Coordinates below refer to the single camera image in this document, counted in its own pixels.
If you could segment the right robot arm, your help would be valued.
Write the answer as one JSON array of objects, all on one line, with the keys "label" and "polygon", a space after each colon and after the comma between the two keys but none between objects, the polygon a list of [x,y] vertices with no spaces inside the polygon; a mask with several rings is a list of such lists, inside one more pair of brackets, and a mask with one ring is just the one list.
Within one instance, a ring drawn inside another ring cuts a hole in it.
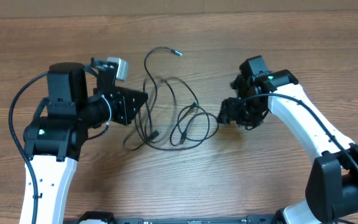
[{"label": "right robot arm", "polygon": [[236,97],[221,103],[218,122],[252,130],[268,113],[303,146],[312,168],[305,199],[260,215],[264,223],[337,223],[358,212],[358,144],[335,128],[307,97],[289,70],[273,72],[262,56],[245,60],[230,84]]}]

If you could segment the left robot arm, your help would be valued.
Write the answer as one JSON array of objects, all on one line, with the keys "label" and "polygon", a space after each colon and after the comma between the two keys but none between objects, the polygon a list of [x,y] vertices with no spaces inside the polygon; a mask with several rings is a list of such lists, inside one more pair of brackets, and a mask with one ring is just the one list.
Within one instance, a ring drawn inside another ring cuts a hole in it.
[{"label": "left robot arm", "polygon": [[68,191],[88,130],[111,122],[131,124],[148,94],[116,86],[125,81],[121,58],[90,64],[55,63],[45,73],[48,97],[25,128],[25,194],[21,223],[63,223]]}]

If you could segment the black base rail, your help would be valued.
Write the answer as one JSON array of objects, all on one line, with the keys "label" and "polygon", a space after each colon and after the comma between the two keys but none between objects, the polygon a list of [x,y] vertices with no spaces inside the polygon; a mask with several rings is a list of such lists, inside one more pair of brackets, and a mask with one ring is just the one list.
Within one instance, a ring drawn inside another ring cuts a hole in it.
[{"label": "black base rail", "polygon": [[275,215],[247,215],[226,218],[115,218],[117,224],[282,224]]}]

